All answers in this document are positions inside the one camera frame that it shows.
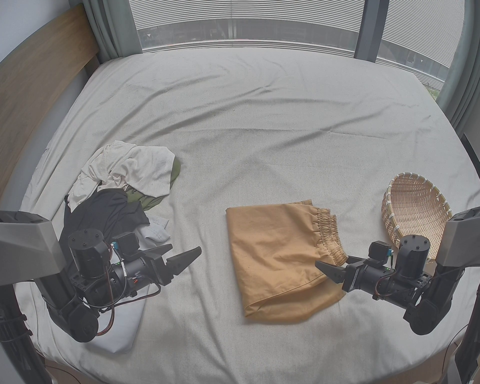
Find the woven basket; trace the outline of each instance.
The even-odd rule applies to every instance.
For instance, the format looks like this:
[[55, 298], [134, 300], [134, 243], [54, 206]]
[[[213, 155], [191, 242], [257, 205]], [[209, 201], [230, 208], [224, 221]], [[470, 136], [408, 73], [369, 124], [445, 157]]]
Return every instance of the woven basket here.
[[382, 202], [382, 218], [388, 235], [398, 248], [405, 235], [422, 235], [430, 240], [428, 258], [434, 260], [445, 223], [452, 210], [442, 193], [423, 176], [404, 172], [388, 185]]

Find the curtain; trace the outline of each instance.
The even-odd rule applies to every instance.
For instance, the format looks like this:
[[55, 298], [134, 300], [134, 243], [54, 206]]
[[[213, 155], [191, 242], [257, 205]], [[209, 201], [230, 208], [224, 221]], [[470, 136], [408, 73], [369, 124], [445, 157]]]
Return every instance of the curtain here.
[[101, 63], [142, 53], [128, 0], [70, 0], [70, 6], [81, 2], [100, 48]]
[[480, 94], [480, 0], [465, 0], [465, 18], [445, 84], [437, 104], [462, 137]]

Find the black garment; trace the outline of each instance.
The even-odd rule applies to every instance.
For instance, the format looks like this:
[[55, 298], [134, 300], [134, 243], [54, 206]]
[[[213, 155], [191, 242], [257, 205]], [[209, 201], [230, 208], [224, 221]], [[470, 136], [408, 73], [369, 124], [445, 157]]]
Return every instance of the black garment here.
[[94, 192], [78, 205], [73, 212], [65, 196], [65, 215], [60, 247], [67, 260], [69, 275], [76, 272], [72, 252], [68, 247], [68, 237], [79, 229], [95, 228], [103, 233], [105, 241], [123, 232], [133, 232], [139, 225], [150, 224], [139, 201], [128, 203], [127, 193], [120, 188], [108, 188]]

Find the bed frame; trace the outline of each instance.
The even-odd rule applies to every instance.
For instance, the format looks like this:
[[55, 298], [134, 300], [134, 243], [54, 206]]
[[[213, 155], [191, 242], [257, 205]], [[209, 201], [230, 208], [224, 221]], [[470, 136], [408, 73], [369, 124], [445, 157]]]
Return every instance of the bed frame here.
[[30, 135], [74, 77], [98, 67], [98, 51], [79, 4], [0, 62], [0, 199]]

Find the mattress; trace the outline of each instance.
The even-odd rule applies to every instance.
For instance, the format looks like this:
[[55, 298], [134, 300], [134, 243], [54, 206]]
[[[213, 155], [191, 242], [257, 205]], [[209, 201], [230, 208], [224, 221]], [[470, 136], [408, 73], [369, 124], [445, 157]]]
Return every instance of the mattress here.
[[33, 284], [17, 287], [35, 346], [108, 383], [371, 383], [445, 348], [467, 324], [480, 280], [468, 269], [428, 335], [404, 311], [354, 291], [299, 324], [243, 317], [225, 209], [312, 199], [337, 215], [347, 254], [388, 241], [383, 193], [399, 172], [430, 179], [453, 212], [480, 205], [480, 180], [415, 76], [367, 61], [269, 48], [134, 55], [93, 74], [42, 156], [22, 210], [62, 228], [63, 197], [114, 140], [168, 147], [181, 162], [152, 213], [175, 252], [202, 255], [145, 303], [133, 348], [109, 354], [50, 320]]

